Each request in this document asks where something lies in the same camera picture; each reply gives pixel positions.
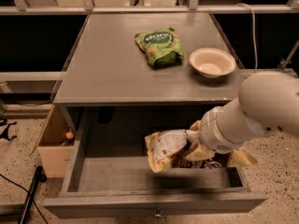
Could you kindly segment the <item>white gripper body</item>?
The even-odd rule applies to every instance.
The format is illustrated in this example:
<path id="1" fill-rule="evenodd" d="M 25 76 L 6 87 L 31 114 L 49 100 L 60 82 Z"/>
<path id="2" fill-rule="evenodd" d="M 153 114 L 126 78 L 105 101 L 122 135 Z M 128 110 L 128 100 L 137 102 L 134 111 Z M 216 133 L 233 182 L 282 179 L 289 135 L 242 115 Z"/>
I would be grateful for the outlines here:
<path id="1" fill-rule="evenodd" d="M 242 143 L 235 144 L 221 133 L 217 123 L 217 116 L 222 110 L 222 107 L 216 106 L 205 113 L 200 120 L 198 136 L 200 142 L 207 148 L 219 154 L 227 154 L 240 148 Z"/>

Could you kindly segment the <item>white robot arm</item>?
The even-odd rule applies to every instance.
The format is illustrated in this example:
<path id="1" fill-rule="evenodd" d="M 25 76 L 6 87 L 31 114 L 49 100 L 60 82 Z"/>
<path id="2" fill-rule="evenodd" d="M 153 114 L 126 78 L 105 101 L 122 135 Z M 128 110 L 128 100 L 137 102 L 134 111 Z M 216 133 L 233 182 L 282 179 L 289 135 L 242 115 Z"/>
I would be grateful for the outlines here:
<path id="1" fill-rule="evenodd" d="M 231 154 L 250 139 L 283 132 L 299 136 L 299 79 L 266 71 L 246 78 L 238 96 L 207 111 L 198 124 L 188 161 Z"/>

